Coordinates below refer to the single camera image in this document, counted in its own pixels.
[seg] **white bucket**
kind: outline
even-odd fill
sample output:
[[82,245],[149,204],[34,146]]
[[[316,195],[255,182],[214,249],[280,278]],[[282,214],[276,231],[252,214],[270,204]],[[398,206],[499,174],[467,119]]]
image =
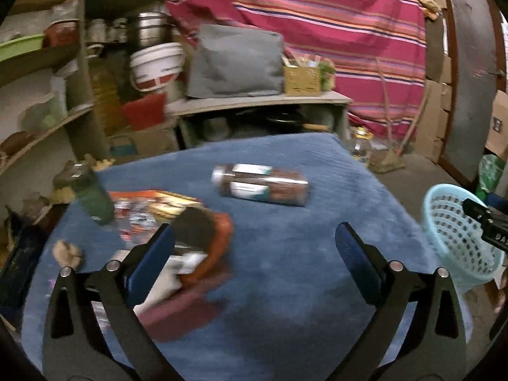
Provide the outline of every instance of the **white bucket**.
[[175,80],[185,61],[180,43],[158,44],[135,52],[130,57],[130,82],[141,92],[162,88]]

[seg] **green bottle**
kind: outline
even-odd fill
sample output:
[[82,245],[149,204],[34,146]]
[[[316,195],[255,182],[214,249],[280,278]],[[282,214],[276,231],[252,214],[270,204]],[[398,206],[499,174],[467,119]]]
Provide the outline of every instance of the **green bottle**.
[[106,225],[115,218],[115,207],[108,192],[85,160],[66,165],[59,178],[72,188],[85,211],[99,225]]

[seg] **stainless steel bowl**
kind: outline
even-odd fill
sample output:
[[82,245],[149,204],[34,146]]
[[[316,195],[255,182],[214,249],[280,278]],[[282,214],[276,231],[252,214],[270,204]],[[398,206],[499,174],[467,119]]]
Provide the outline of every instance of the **stainless steel bowl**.
[[127,43],[129,51],[136,52],[157,44],[172,43],[172,17],[162,12],[142,12],[129,18]]

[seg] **gray pillow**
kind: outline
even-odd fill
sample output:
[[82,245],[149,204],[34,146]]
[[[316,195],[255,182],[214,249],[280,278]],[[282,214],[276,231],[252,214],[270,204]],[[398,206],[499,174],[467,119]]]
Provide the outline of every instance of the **gray pillow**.
[[197,37],[188,96],[245,97],[283,92],[284,40],[279,33],[204,24]]

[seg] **table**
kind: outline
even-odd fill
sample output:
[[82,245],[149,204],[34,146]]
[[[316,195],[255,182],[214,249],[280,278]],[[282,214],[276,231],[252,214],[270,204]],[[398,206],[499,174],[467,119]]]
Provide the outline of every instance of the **table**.
[[[182,133],[185,148],[191,149],[201,146],[203,141],[196,134],[192,117],[202,113],[215,112],[227,113],[232,109],[244,109],[252,107],[264,106],[281,106],[285,104],[299,104],[303,106],[303,114],[307,123],[326,124],[330,126],[330,130],[336,133],[340,139],[347,139],[347,129],[349,122],[347,120],[347,112],[349,104],[352,100],[340,93],[328,91],[319,96],[286,96],[278,94],[273,96],[256,96],[256,97],[226,97],[226,98],[210,98],[210,99],[182,99],[166,104],[164,112],[170,116],[178,117],[178,125]],[[322,108],[327,110],[331,115],[331,122],[319,121],[316,117],[320,115],[316,109]],[[235,138],[246,138],[254,136],[266,136],[266,129],[260,128],[243,128],[234,135]]]
[[[312,186],[311,198],[305,207],[289,207],[220,197],[210,182],[219,163],[300,169]],[[234,275],[207,295],[209,301],[223,302],[224,311],[179,340],[157,343],[187,381],[322,381],[330,374],[374,313],[335,248],[340,222],[350,222],[366,243],[411,270],[432,272],[437,266],[420,227],[334,135],[214,143],[114,166],[100,178],[109,191],[151,188],[188,194],[232,217]],[[57,239],[83,250],[83,271],[101,268],[124,248],[114,228],[99,227],[78,204],[70,206],[44,249],[25,304],[22,344],[39,368],[48,281],[60,269],[51,255]],[[401,328],[407,330],[407,319]],[[110,332],[106,340],[114,356],[127,363]],[[398,334],[387,360],[401,340]]]

